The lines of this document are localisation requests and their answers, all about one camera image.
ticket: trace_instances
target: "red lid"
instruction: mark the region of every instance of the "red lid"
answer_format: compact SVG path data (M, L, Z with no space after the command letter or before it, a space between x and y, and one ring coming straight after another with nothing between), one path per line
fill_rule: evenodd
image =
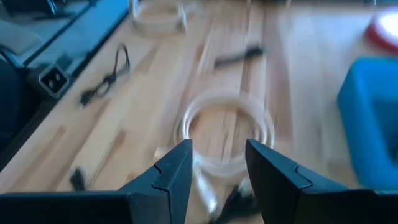
M377 45L398 53L398 8L373 16L366 35Z

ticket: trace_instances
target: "wooden workbench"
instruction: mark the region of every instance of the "wooden workbench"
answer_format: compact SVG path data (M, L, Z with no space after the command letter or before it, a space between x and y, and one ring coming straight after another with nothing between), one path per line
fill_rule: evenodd
M249 92L264 102L275 123L275 150L320 174L358 187L351 168L336 95L351 63L376 48L362 34L373 10L365 6L265 6L243 1L203 2L186 35L147 39L126 19L0 173L1 192L71 190L81 166L89 188L118 189L170 146L177 115L206 91ZM86 108L80 93L111 71L119 43L128 46L131 75ZM219 55L261 42L267 56L213 70ZM233 110L202 113L193 142L208 156L228 159L251 133ZM219 199L230 184L216 184ZM205 219L195 189L187 223ZM260 218L250 223L261 222Z

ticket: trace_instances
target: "cable coil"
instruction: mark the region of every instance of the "cable coil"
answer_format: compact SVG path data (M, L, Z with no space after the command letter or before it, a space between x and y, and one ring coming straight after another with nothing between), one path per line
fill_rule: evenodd
M175 144L184 139L190 139L189 127L192 120L200 111L214 107L235 107L249 115L254 123L254 139L269 147L274 146L275 130L269 112L247 94L235 93L208 93L195 98L185 111L182 120L174 128ZM222 178L231 178L246 170L244 153L227 162L209 158L199 152L193 152L193 176L196 187L209 215L213 214L218 206L215 191L202 171Z
M146 11L157 10L159 13L172 12L172 16L162 18L145 18ZM187 15L182 4L173 1L156 0L130 0L129 12L135 30L151 37L162 37L176 32L185 32L187 28Z

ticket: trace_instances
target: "black object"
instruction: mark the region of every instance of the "black object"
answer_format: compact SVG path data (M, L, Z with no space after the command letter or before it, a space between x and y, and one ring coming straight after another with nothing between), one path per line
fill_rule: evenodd
M266 224L398 223L398 191L347 189L255 140L246 162Z
M45 99L58 100L69 87L69 76L65 70L72 63L72 59L64 54L55 63L42 63L34 68L27 76L27 81Z
M221 215L209 224L227 224L231 220L251 217L260 213L260 207L253 194L245 195L235 186L225 201Z
M121 50L123 50L124 54L126 55L126 63L120 70L117 70L119 52ZM96 87L84 91L81 94L80 104L82 106L86 106L94 97L104 97L104 95L107 94L111 86L116 82L118 77L127 74L129 70L130 70L129 52L127 50L126 44L121 44L116 50L116 58L112 73L109 75L105 75L103 81L100 84L98 84Z
M39 94L0 60L0 152L33 117L40 102Z
M6 62L8 62L9 66L11 66L15 70L15 72L17 72L22 77L26 77L26 75L30 72L28 68L25 68L23 64L19 63L15 59L15 55L8 49L1 48L0 55L3 56Z
M236 62L247 60L249 58L258 57L263 55L265 52L264 48L261 46L249 47L243 53L238 53L236 55L228 57L217 58L214 62L214 68L220 68L223 66L231 65Z
M59 8L53 0L2 0L6 11L13 15L23 12L44 12L49 16L57 15Z
M74 191L87 190L83 171L77 167L69 179Z
M0 195L1 223L183 224L192 179L192 141L184 140L116 191Z

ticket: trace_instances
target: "blue bin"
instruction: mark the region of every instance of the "blue bin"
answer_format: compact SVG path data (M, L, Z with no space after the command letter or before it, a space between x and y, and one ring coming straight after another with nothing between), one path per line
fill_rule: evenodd
M372 189L398 189L398 59L355 61L338 105L358 181Z

